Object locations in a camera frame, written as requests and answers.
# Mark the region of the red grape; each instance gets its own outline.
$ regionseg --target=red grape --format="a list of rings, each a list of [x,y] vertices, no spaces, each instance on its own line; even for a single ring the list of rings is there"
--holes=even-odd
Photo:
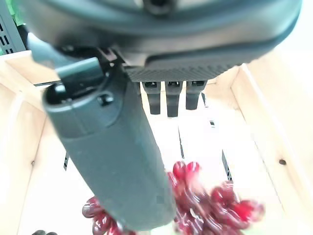
[[[244,200],[231,205],[231,209],[241,218],[242,221],[260,221],[265,214],[265,207],[256,201]]]
[[[114,221],[107,232],[107,235],[123,235],[122,231],[117,226],[116,222]]]
[[[210,196],[206,194],[197,196],[197,198],[199,198],[199,202],[196,204],[196,210],[202,217],[206,217],[212,212]]]
[[[82,214],[86,218],[93,218],[103,211],[104,210],[101,208],[99,200],[95,197],[92,197],[84,204]]]
[[[186,169],[186,184],[190,190],[195,193],[203,193],[204,188],[199,180],[201,167],[197,162],[191,162],[187,165]]]
[[[222,188],[221,187],[215,187],[213,188],[211,192],[211,200],[215,203],[224,203],[224,198],[222,195]]]
[[[176,217],[177,221],[186,220],[188,217],[189,210],[184,210],[179,204],[176,205]]]
[[[177,223],[178,231],[183,235],[193,235],[188,219],[184,219]]]
[[[224,225],[223,226],[223,232],[221,235],[243,235],[240,230],[236,230],[231,228],[230,226]]]
[[[247,221],[243,221],[236,212],[232,210],[228,210],[228,214],[226,215],[226,219],[222,220],[223,224],[226,224],[234,229],[247,229],[250,226],[250,223]]]
[[[111,217],[102,212],[93,218],[92,233],[93,235],[104,234],[111,225]]]
[[[234,184],[231,181],[225,181],[222,183],[222,196],[226,203],[231,204],[236,202],[236,195],[234,192]]]
[[[206,218],[204,218],[205,225],[211,230],[214,234],[219,235],[223,231],[222,225],[212,216],[207,215]]]
[[[185,180],[186,164],[183,161],[176,162],[173,166],[173,174],[178,180]]]
[[[214,233],[208,228],[205,228],[202,235],[214,235]]]
[[[211,209],[217,219],[228,219],[229,211],[222,203],[211,203]]]
[[[211,199],[213,202],[225,204],[236,202],[233,183],[230,181],[225,181],[221,187],[215,187],[211,192]]]
[[[193,235],[202,235],[204,220],[200,215],[190,216],[189,224],[193,231]]]
[[[172,172],[168,172],[167,176],[172,185],[173,194],[175,198],[178,198],[185,188],[185,183],[184,181],[178,181]]]

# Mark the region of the robotic arm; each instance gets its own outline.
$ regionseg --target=robotic arm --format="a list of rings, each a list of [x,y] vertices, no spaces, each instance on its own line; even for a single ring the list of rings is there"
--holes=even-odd
[[[293,30],[301,0],[20,0],[34,60],[61,82],[43,104],[102,206],[128,229],[169,223],[175,203],[141,105],[197,108],[207,81],[270,51]]]

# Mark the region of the wooden crate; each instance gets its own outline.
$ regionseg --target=wooden crate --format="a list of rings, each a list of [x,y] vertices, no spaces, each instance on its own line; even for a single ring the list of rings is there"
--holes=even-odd
[[[0,57],[0,235],[91,234],[81,207],[92,192],[71,160],[64,170],[66,152],[42,111],[41,88],[33,86],[57,79],[30,52]],[[180,137],[186,161],[202,164],[211,188],[227,179],[223,150],[236,191],[267,207],[264,221],[245,234],[313,234],[313,101],[306,83],[273,51],[212,79],[204,93],[206,103],[199,99],[188,111],[183,91],[177,118],[166,116],[164,91],[158,116],[149,114],[143,93],[165,167],[181,159]]]

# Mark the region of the black plastic housing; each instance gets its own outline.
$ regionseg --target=black plastic housing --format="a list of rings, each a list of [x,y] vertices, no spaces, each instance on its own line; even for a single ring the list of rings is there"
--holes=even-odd
[[[77,99],[59,94],[57,86],[45,91],[44,108],[105,210],[135,231],[169,223],[172,191],[134,84],[118,70]]]

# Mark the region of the wooden slat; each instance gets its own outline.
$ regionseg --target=wooden slat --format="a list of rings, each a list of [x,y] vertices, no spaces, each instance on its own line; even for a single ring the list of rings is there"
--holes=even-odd
[[[14,57],[4,58],[13,69],[32,84],[58,81],[60,78],[57,73],[48,67],[36,63],[31,51],[15,53]]]
[[[0,84],[0,142],[4,137],[4,130],[6,129],[9,110],[16,94]]]
[[[289,146],[282,139],[281,132],[278,130],[279,123],[273,121],[275,117],[273,113],[269,112],[262,92],[253,78],[243,70],[238,73],[232,85],[232,91],[246,122],[251,127],[253,139],[258,146],[286,215],[294,220],[297,228],[310,229],[307,226],[310,224],[311,218],[299,198],[298,186],[294,184],[288,168],[278,162],[286,157],[285,149]]]
[[[265,219],[244,233],[294,234],[297,228],[286,225],[289,224],[288,219],[284,215],[267,167],[251,138],[249,126],[231,90],[212,85],[206,87],[205,93],[210,118],[215,121],[219,133],[217,137],[222,144],[236,191],[241,198],[255,198],[267,208]]]
[[[43,110],[40,92],[27,79],[11,68],[3,57],[0,57],[0,84],[16,94],[21,93],[25,101],[37,109]]]
[[[82,216],[81,209],[92,192],[71,160],[64,170],[65,155],[48,120],[29,182],[19,235],[30,235],[36,230],[91,234],[92,221]]]
[[[303,69],[293,66],[284,63],[274,51],[249,64],[247,69],[283,139],[281,157],[287,161],[287,169],[298,192],[313,211],[313,84],[307,78],[310,70],[304,69],[307,73],[303,74]]]
[[[226,72],[222,73],[216,78],[216,84],[221,89],[229,89],[238,72],[239,72],[238,66],[232,67],[231,69],[227,70]]]
[[[17,233],[45,114],[17,95],[0,148],[0,234]]]

